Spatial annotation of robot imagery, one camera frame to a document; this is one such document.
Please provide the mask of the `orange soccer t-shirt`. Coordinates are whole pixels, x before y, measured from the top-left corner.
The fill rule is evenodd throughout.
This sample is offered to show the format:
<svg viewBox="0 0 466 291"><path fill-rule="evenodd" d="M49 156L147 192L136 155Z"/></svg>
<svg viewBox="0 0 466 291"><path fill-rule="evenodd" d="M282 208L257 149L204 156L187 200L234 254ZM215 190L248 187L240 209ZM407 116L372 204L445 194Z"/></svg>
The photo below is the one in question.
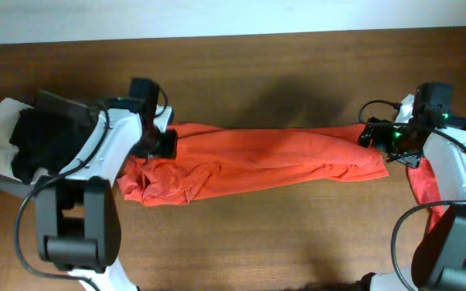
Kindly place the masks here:
<svg viewBox="0 0 466 291"><path fill-rule="evenodd" d="M132 156L117 184L144 206L187 205L318 179L388 176L381 154L357 143L361 124L315 129L224 129L174 124L175 158Z"/></svg>

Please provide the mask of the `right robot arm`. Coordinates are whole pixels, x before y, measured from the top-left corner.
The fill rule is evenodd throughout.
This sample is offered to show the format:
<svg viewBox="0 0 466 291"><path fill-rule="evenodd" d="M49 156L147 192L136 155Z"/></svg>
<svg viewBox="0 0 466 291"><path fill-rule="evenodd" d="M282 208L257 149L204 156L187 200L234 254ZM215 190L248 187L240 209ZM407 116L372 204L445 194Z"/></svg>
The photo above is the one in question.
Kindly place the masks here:
<svg viewBox="0 0 466 291"><path fill-rule="evenodd" d="M362 290L466 290L466 117L451 110L453 87L426 82L392 106L394 121L371 117L364 121L359 145L375 148L409 168L427 161L434 172L439 196L412 207L396 222L391 238L393 270L368 274ZM423 209L443 214L426 233L412 263L400 268L396 241L403 222Z"/></svg>

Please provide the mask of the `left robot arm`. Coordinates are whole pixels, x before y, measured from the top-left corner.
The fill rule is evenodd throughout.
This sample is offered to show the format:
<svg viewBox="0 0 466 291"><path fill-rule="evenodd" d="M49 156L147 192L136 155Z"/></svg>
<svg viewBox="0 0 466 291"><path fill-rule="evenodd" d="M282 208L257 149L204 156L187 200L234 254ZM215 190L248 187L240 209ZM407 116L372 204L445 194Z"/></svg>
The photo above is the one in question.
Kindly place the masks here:
<svg viewBox="0 0 466 291"><path fill-rule="evenodd" d="M76 280L86 290L136 290L118 259L121 224L112 194L130 156L176 156L173 110L149 78L133 78L126 97L110 99L95 129L57 178L41 178L33 190L40 259L55 278Z"/></svg>

